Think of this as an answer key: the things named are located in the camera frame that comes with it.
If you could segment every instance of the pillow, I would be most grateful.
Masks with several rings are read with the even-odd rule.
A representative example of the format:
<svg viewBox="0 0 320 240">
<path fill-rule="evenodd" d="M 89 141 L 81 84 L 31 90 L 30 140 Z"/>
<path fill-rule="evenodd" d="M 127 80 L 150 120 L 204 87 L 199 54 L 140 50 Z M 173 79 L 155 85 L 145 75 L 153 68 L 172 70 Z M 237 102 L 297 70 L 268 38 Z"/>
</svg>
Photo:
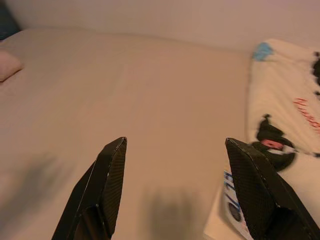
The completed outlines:
<svg viewBox="0 0 320 240">
<path fill-rule="evenodd" d="M 18 58 L 9 52 L 0 49 L 0 82 L 4 82 L 7 78 L 23 68 Z"/>
<path fill-rule="evenodd" d="M 0 0 L 0 41 L 20 31 L 6 5 Z"/>
</svg>

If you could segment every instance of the beige bed sheet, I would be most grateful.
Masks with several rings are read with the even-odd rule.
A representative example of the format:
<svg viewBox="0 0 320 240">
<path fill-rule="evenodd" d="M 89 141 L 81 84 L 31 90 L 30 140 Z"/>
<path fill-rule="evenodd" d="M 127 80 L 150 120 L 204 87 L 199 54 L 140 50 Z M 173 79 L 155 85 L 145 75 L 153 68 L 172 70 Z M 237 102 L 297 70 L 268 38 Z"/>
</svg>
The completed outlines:
<svg viewBox="0 0 320 240">
<path fill-rule="evenodd" d="M 199 240 L 244 140 L 249 55 L 133 35 L 29 29 L 1 47 L 0 239 L 51 239 L 75 183 L 128 137 L 113 240 Z"/>
</svg>

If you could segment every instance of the pink pillow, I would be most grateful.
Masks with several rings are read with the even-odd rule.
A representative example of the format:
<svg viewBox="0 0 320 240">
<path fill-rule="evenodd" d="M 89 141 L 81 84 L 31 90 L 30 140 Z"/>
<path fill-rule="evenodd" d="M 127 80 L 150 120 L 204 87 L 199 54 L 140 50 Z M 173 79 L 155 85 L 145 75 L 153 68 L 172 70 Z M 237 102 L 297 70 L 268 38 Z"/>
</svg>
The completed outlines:
<svg viewBox="0 0 320 240">
<path fill-rule="evenodd" d="M 18 58 L 9 52 L 0 49 L 0 82 L 4 82 L 7 78 L 23 68 Z"/>
</svg>

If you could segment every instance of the blue patch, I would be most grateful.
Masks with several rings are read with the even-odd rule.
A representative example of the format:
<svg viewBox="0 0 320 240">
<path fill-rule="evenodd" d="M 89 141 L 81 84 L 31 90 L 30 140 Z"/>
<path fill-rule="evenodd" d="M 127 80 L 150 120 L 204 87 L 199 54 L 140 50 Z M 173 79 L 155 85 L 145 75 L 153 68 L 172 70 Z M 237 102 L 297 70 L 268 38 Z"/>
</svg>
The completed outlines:
<svg viewBox="0 0 320 240">
<path fill-rule="evenodd" d="M 274 54 L 274 50 L 270 47 L 270 45 L 266 42 L 262 42 L 256 48 L 253 58 L 256 61 L 262 62 L 268 57 L 269 55 Z"/>
</svg>

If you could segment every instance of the white wall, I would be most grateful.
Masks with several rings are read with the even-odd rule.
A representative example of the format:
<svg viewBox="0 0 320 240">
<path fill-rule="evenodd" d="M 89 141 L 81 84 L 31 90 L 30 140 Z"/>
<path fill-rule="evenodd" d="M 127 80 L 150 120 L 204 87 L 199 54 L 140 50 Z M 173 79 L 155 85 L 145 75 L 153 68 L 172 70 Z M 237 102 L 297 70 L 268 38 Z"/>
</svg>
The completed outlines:
<svg viewBox="0 0 320 240">
<path fill-rule="evenodd" d="M 251 51 L 267 38 L 320 46 L 320 0 L 6 0 L 23 27 L 134 33 Z"/>
</svg>

